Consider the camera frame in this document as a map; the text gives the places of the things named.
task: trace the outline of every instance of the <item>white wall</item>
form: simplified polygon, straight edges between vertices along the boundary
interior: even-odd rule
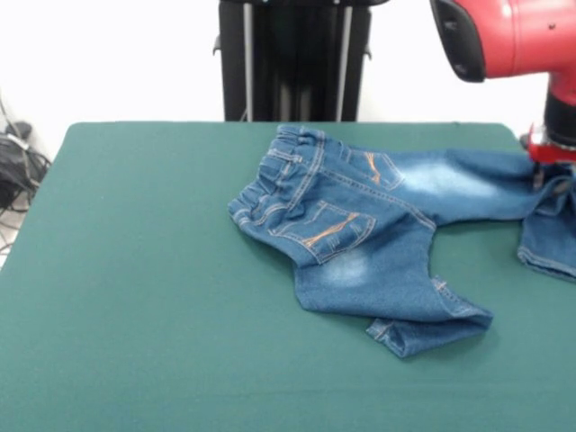
[[[51,157],[73,122],[223,118],[215,0],[12,0],[1,12],[4,102]],[[455,77],[428,0],[374,8],[371,48],[359,121],[503,122],[521,133],[541,117],[546,76]]]

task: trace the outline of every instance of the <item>jeans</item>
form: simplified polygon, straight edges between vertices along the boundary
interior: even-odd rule
[[[370,317],[367,333],[407,357],[479,335],[493,318],[428,273],[437,227],[522,220],[519,259],[576,278],[572,171],[548,167],[537,191],[532,181],[525,154],[374,151],[282,125],[228,211],[294,262],[306,311]]]

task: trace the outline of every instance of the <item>back pocket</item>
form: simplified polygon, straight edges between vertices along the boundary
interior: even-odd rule
[[[349,153],[348,164],[356,168],[371,184],[392,191],[402,183],[403,176],[388,155],[354,149]]]
[[[375,223],[376,219],[367,214],[319,201],[299,219],[271,229],[270,234],[296,241],[314,255],[318,264],[323,264],[362,243]]]

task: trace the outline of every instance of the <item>green table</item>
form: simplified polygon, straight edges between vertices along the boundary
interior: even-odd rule
[[[499,125],[316,124],[388,149],[517,149]],[[70,128],[0,277],[0,431],[573,431],[576,286],[518,223],[442,229],[432,271],[496,314],[400,360],[314,314],[228,201],[275,124]]]

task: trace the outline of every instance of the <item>cable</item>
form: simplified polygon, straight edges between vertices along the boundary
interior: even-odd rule
[[[7,125],[4,132],[0,131],[0,217],[7,212],[24,215],[29,210],[44,176],[48,173],[51,162],[27,142],[32,133],[32,126],[25,121],[11,121],[1,96],[0,114]],[[17,233],[18,223],[13,225],[0,220],[0,228]],[[9,242],[13,240],[10,237],[8,232],[5,235],[0,230],[0,240],[4,242],[0,246],[0,256],[6,257],[10,253],[14,243]]]
[[[0,92],[0,113],[2,113],[4,120],[6,121],[6,123],[8,123],[8,126],[12,128],[16,136],[21,139],[22,134],[20,133],[20,130],[14,126],[14,124],[10,121],[8,114],[6,113],[6,108],[4,107],[4,102],[2,101],[2,92]]]

